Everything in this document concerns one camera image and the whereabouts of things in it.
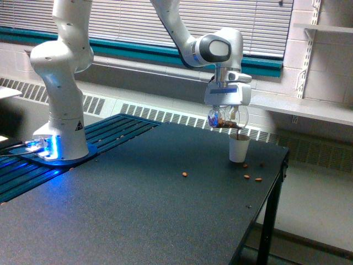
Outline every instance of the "black cable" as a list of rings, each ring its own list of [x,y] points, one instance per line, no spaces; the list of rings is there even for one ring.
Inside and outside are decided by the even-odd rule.
[[[0,153],[3,153],[4,151],[12,150],[14,148],[23,147],[23,146],[26,146],[26,144],[18,144],[18,145],[13,145],[13,146],[9,146],[9,147],[6,147],[6,148],[2,148],[0,150]]]
[[[24,156],[24,155],[30,155],[31,153],[39,153],[39,152],[43,152],[43,149],[39,149],[39,150],[32,151],[32,152],[25,152],[25,153],[14,153],[14,154],[10,154],[10,155],[0,155],[0,157]]]

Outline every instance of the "paper cup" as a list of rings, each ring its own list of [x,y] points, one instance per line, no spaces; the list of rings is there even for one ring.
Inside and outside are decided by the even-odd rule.
[[[247,135],[239,134],[237,140],[236,134],[229,136],[229,160],[235,163],[242,163],[248,152],[250,137]]]

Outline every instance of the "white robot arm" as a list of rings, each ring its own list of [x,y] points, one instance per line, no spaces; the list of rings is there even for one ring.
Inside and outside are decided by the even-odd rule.
[[[50,139],[50,148],[38,153],[47,161],[75,160],[88,154],[83,126],[82,92],[74,73],[93,62],[88,23],[92,0],[55,0],[53,19],[58,39],[36,46],[31,52],[33,69],[43,79],[49,97],[49,122],[34,138]]]
[[[238,30],[223,28],[195,39],[179,15],[179,2],[151,0],[185,65],[216,65],[215,78],[205,93],[205,103],[213,106],[209,124],[239,128],[231,120],[239,105],[250,103],[251,89],[247,83],[252,79],[241,73],[242,35]],[[38,45],[31,53],[33,69],[42,77],[49,96],[49,122],[34,132],[34,138],[50,139],[50,148],[38,153],[48,161],[76,160],[89,153],[83,126],[82,92],[76,86],[74,73],[84,71],[93,61],[88,37],[91,7],[92,0],[54,0],[52,15],[58,27],[58,39]]]
[[[239,30],[223,28],[195,39],[179,15],[180,0],[150,0],[175,42],[187,67],[216,65],[215,78],[207,85],[205,103],[213,110],[208,123],[217,128],[238,128],[234,116],[240,105],[249,105],[251,76],[241,73],[243,37]]]

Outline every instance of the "shelf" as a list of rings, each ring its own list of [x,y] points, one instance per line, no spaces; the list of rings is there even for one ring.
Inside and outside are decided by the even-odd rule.
[[[353,34],[353,28],[344,28],[341,26],[325,26],[325,25],[311,25],[311,24],[302,24],[294,23],[295,28],[303,28],[307,30],[319,30],[326,32],[336,32],[336,33],[351,33]]]
[[[353,126],[353,107],[253,91],[251,107]]]
[[[16,89],[11,89],[11,88],[0,86],[0,99],[15,97],[15,96],[19,96],[21,94],[22,93]]]

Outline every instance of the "window blinds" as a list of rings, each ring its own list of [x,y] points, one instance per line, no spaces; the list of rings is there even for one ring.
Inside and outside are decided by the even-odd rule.
[[[56,32],[54,0],[0,0],[0,26]],[[244,53],[283,57],[293,0],[181,0],[180,15],[193,36],[239,29]],[[93,0],[91,38],[174,46],[149,0]]]

